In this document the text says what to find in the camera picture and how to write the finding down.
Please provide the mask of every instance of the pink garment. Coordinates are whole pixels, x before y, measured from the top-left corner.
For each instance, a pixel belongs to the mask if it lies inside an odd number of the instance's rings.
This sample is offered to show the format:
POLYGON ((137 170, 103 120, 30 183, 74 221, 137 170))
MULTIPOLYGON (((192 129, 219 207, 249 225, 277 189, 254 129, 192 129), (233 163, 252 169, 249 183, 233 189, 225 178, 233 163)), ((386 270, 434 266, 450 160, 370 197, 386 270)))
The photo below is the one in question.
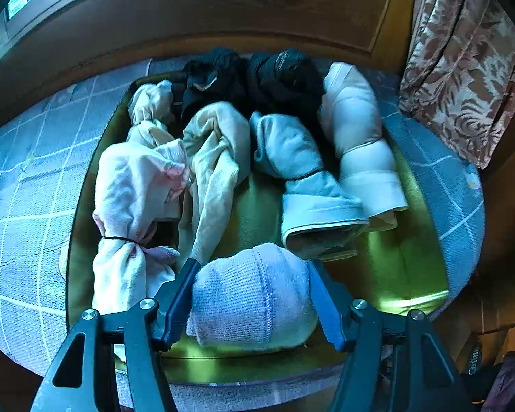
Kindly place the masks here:
MULTIPOLYGON (((175 279, 170 268, 179 257, 168 247, 147 249, 166 202, 179 196, 189 168, 183 143, 177 139, 155 149, 137 143, 113 144, 99 159, 93 218, 103 237, 93 261, 92 306, 102 315, 126 311, 154 296, 175 279)), ((115 347, 119 357, 121 348, 115 347)))

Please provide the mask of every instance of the black elastic band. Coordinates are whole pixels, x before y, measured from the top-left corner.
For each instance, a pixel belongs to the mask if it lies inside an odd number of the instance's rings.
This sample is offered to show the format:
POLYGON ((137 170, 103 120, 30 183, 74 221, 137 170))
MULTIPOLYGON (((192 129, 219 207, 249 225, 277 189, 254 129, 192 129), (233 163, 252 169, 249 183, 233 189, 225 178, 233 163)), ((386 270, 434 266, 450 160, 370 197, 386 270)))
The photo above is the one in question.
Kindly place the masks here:
POLYGON ((135 240, 132 240, 130 238, 126 238, 126 237, 105 237, 103 236, 103 238, 107 239, 107 240, 124 240, 125 242, 129 242, 129 243, 134 243, 136 245, 139 245, 141 246, 138 242, 136 242, 135 240))
POLYGON ((304 178, 307 178, 309 176, 312 176, 314 175, 315 173, 320 173, 322 172, 324 169, 316 169, 316 170, 312 170, 310 171, 309 173, 306 173, 305 175, 302 175, 302 176, 298 176, 297 178, 289 178, 287 179, 286 181, 298 181, 298 180, 303 180, 304 178))

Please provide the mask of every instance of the wooden panel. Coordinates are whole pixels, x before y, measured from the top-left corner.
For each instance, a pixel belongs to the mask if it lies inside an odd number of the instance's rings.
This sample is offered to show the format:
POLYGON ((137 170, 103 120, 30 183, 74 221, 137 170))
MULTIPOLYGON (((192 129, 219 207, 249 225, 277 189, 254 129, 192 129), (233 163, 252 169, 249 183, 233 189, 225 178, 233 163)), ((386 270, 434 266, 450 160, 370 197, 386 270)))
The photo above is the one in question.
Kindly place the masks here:
POLYGON ((43 97, 145 57, 295 46, 399 72, 413 0, 77 0, 0 60, 0 126, 43 97))
POLYGON ((515 253, 515 153, 484 182, 483 194, 486 227, 478 269, 490 271, 515 253))

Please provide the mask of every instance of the light blue garment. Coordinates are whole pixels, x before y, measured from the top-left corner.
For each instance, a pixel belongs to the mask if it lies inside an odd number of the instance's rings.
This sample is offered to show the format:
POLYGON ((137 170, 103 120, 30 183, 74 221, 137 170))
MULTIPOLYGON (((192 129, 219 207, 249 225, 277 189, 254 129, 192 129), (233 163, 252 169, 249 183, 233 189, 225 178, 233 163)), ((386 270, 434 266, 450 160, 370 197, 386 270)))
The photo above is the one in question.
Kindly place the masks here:
POLYGON ((196 275, 187 334, 200 345, 291 348, 316 324, 307 264, 273 243, 216 259, 196 275))

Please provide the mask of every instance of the black strap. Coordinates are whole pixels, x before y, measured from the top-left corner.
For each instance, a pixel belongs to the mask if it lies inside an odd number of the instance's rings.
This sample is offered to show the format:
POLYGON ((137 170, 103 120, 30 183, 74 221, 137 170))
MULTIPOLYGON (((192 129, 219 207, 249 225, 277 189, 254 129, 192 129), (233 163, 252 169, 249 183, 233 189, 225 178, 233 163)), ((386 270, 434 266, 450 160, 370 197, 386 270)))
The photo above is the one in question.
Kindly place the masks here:
POLYGON ((324 170, 324 168, 322 169, 315 169, 315 170, 311 170, 309 173, 306 173, 304 175, 301 175, 301 176, 298 176, 297 178, 289 178, 287 179, 286 181, 299 181, 299 180, 303 180, 304 178, 307 178, 309 176, 312 176, 314 175, 315 173, 320 173, 324 170))
POLYGON ((176 119, 181 118, 181 111, 183 109, 183 93, 185 92, 186 87, 186 80, 184 82, 172 82, 172 113, 174 114, 176 119))
POLYGON ((136 245, 139 245, 141 247, 143 247, 143 245, 141 245, 140 243, 136 242, 135 240, 132 240, 131 238, 126 238, 126 237, 106 237, 106 236, 103 236, 104 239, 106 240, 124 240, 125 242, 129 242, 129 243, 133 243, 133 244, 136 244, 136 245))

